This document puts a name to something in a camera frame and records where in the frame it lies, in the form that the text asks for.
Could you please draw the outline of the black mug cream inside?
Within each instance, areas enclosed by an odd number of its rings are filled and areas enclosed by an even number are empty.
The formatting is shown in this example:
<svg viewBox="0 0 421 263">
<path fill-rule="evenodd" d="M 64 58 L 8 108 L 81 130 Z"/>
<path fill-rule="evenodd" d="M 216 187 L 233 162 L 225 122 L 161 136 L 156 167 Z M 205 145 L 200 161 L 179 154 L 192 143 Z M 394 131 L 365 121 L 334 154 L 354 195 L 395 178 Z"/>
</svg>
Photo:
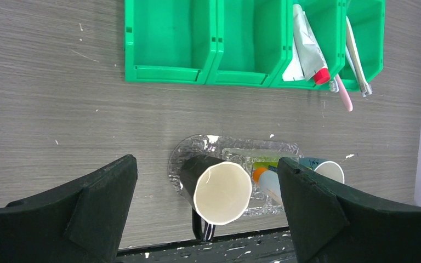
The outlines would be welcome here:
<svg viewBox="0 0 421 263">
<path fill-rule="evenodd" d="M 185 161 L 179 182 L 192 206 L 193 233 L 203 242 L 212 241 L 216 226 L 240 218 L 252 195 L 251 177 L 239 164 L 208 155 Z"/>
</svg>

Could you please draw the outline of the blue mug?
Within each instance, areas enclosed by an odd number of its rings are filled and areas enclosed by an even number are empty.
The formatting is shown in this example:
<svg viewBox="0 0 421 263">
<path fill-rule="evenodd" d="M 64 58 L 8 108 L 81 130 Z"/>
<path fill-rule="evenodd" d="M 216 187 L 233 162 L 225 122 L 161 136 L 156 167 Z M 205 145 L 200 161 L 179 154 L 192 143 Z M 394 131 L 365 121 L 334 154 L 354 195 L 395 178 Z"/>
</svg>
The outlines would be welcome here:
<svg viewBox="0 0 421 263">
<path fill-rule="evenodd" d="M 318 174 L 345 184 L 344 171 L 342 167 L 334 161 L 322 158 L 302 157 L 299 158 L 299 163 Z"/>
</svg>

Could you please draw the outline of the green compartment organizer bin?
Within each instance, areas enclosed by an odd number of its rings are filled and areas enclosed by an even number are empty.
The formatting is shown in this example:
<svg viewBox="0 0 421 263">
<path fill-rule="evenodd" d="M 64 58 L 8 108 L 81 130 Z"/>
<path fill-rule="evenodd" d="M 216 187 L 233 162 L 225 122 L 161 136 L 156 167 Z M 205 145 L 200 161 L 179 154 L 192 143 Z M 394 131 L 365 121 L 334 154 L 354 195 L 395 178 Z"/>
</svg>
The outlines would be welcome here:
<svg viewBox="0 0 421 263">
<path fill-rule="evenodd" d="M 292 59 L 293 1 L 125 1 L 128 82 L 327 90 L 313 79 L 285 82 Z M 352 27 L 365 78 L 383 68 L 385 1 L 300 1 L 329 74 L 359 84 L 346 59 Z"/>
</svg>

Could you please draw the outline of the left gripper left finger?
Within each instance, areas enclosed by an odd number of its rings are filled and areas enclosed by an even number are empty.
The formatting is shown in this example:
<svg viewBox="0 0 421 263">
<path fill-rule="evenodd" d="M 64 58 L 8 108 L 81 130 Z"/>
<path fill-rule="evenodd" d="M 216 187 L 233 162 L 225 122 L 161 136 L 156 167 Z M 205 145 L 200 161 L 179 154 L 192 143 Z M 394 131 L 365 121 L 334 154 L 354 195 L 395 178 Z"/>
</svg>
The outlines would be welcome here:
<svg viewBox="0 0 421 263">
<path fill-rule="evenodd" d="M 138 179 L 136 158 L 0 208 L 0 262 L 114 262 Z"/>
</svg>

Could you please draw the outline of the yellow toothpaste tube red cap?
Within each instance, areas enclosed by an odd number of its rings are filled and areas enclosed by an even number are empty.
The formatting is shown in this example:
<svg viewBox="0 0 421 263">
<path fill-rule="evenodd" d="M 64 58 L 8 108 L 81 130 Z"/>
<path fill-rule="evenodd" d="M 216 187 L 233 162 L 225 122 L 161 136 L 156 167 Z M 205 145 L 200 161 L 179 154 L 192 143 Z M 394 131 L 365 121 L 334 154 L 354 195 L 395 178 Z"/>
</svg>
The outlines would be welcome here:
<svg viewBox="0 0 421 263">
<path fill-rule="evenodd" d="M 253 169 L 265 168 L 270 171 L 274 171 L 277 173 L 277 166 L 278 162 L 255 162 L 253 164 Z"/>
</svg>

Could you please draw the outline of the white toothpaste tube orange cap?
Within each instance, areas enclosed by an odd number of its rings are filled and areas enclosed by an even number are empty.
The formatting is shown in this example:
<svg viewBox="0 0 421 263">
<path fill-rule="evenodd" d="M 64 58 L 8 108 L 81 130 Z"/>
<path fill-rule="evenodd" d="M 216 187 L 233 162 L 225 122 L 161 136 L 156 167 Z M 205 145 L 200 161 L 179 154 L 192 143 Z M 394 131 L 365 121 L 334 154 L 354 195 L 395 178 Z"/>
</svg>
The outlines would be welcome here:
<svg viewBox="0 0 421 263">
<path fill-rule="evenodd" d="M 283 206 L 280 183 L 276 172 L 265 167 L 260 167 L 254 170 L 252 177 L 254 182 L 264 193 L 271 197 L 276 203 Z"/>
</svg>

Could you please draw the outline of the clear oval textured tray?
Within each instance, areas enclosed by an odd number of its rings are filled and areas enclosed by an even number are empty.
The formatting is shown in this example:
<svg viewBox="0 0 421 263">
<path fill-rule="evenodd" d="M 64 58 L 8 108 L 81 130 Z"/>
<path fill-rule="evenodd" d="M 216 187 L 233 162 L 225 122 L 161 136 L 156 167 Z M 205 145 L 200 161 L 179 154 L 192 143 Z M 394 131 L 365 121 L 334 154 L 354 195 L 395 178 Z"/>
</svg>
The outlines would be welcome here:
<svg viewBox="0 0 421 263">
<path fill-rule="evenodd" d="M 250 177 L 259 162 L 277 166 L 282 157 L 295 159 L 303 156 L 299 146 L 283 141 L 256 140 L 198 134 L 181 141 L 168 161 L 168 177 L 177 194 L 187 199 L 179 181 L 183 164 L 191 157 L 206 155 L 239 164 Z"/>
</svg>

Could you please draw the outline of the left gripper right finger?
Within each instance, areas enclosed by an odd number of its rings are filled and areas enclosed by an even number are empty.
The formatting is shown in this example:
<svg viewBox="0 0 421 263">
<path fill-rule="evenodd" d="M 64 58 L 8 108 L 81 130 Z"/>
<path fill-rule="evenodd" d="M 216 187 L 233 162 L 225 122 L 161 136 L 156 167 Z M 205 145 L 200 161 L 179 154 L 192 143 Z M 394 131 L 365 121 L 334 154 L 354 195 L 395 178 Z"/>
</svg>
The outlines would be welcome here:
<svg viewBox="0 0 421 263">
<path fill-rule="evenodd" d="M 421 207 L 390 201 L 278 162 L 281 197 L 299 262 L 421 262 Z"/>
</svg>

